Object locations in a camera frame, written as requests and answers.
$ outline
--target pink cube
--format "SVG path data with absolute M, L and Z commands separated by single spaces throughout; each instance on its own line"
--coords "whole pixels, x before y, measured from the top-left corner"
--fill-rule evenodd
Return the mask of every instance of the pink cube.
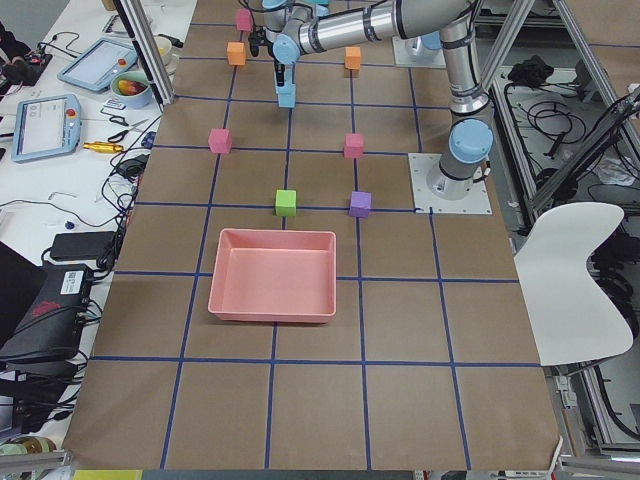
M 356 218 L 369 218 L 371 212 L 371 193 L 351 192 L 349 215 Z
M 251 12 L 246 8 L 240 8 L 236 11 L 236 30 L 239 32 L 253 31 L 253 18 L 251 18 Z
M 214 128 L 209 135 L 209 148 L 213 153 L 229 153 L 231 151 L 231 132 L 226 128 Z
M 360 158 L 364 155 L 364 135 L 347 133 L 344 140 L 344 158 Z

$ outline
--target black fabric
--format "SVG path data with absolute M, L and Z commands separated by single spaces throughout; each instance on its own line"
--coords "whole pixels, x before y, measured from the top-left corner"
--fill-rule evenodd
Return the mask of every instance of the black fabric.
M 514 65 L 509 72 L 509 80 L 518 85 L 526 85 L 530 88 L 541 86 L 553 75 L 553 67 L 550 67 L 538 55 L 529 60 Z
M 9 61 L 15 57 L 24 57 L 31 51 L 26 43 L 16 40 L 16 37 L 4 28 L 2 22 L 0 22 L 0 48 L 9 57 Z

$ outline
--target white chair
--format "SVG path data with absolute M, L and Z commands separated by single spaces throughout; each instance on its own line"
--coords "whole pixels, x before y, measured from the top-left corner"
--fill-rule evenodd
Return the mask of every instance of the white chair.
M 631 348 L 627 322 L 586 268 L 623 218 L 620 207 L 572 203 L 538 218 L 515 257 L 542 365 L 611 357 Z

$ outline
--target pink tray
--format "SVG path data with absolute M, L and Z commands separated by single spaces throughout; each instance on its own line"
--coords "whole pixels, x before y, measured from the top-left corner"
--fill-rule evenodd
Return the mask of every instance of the pink tray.
M 220 232 L 209 311 L 222 320 L 326 323 L 336 313 L 333 232 Z

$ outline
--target screwdriver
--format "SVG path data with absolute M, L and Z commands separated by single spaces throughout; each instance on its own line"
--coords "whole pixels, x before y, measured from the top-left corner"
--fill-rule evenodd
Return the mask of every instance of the screwdriver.
M 122 145 L 108 142 L 85 142 L 83 147 L 98 153 L 118 153 L 124 150 Z

